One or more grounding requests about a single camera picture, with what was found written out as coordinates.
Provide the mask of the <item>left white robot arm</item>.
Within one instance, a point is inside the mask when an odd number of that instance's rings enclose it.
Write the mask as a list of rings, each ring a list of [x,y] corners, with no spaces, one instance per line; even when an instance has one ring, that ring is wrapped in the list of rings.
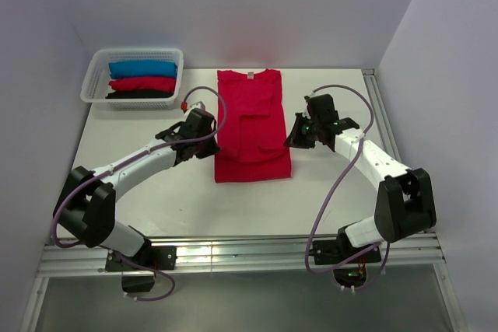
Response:
[[[187,110],[182,121],[156,134],[152,141],[116,162],[96,169],[79,166],[68,175],[54,208],[51,237],[57,227],[70,232],[78,244],[111,250],[134,269],[153,264],[150,240],[116,219],[117,202],[131,189],[157,173],[195,157],[204,159],[219,151],[216,119],[200,107]]]

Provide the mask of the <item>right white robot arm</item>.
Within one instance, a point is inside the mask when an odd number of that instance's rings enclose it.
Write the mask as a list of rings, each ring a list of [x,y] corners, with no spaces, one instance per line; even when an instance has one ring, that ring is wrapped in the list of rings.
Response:
[[[284,145],[327,146],[348,160],[347,170],[359,170],[377,192],[372,216],[341,227],[334,239],[309,238],[307,260],[316,265],[345,264],[368,255],[377,244],[395,243],[436,225],[432,183],[424,169],[409,168],[366,139],[366,131],[352,118],[339,116],[331,95],[311,95],[305,101],[306,110],[296,114]]]

